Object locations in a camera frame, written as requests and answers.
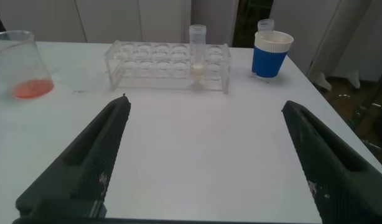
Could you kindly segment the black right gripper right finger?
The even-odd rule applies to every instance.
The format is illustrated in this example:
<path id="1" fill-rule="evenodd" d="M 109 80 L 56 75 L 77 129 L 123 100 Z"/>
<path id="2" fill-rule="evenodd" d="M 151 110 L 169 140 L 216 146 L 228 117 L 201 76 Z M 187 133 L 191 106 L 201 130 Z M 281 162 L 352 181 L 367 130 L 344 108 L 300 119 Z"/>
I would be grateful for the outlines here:
<path id="1" fill-rule="evenodd" d="M 323 223 L 382 223 L 382 173 L 306 107 L 282 109 Z"/>

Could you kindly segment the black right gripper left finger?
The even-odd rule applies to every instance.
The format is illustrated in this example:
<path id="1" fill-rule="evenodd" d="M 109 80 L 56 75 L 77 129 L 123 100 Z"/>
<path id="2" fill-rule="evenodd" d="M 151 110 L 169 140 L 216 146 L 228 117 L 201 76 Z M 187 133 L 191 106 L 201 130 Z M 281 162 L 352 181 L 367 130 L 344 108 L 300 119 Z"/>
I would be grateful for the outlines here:
<path id="1" fill-rule="evenodd" d="M 22 218 L 105 216 L 104 201 L 131 104 L 109 102 L 16 200 Z"/>

